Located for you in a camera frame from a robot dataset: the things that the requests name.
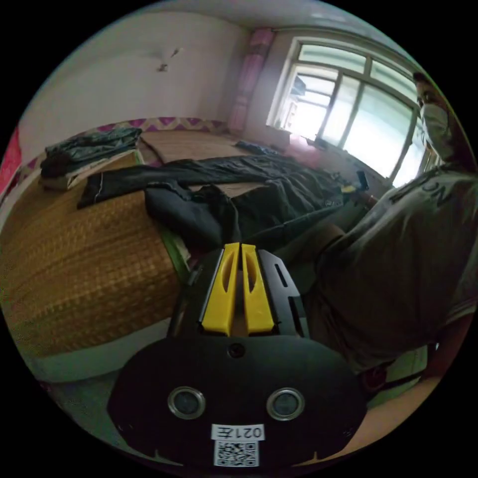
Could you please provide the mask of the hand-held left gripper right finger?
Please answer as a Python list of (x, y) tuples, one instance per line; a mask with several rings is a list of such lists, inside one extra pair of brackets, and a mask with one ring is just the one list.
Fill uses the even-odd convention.
[(248, 334), (269, 334), (275, 323), (255, 246), (241, 245), (243, 306)]

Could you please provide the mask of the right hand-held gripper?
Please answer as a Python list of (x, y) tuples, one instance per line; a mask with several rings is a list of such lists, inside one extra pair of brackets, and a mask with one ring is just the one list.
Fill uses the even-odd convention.
[(369, 200), (369, 182), (366, 173), (363, 170), (356, 172), (357, 180), (352, 183), (342, 184), (335, 188), (337, 195), (342, 200)]

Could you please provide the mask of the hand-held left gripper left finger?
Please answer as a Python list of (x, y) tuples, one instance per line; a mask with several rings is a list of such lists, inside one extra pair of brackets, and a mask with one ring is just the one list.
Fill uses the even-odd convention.
[(207, 333), (230, 335), (236, 308), (240, 243), (225, 245), (202, 319)]

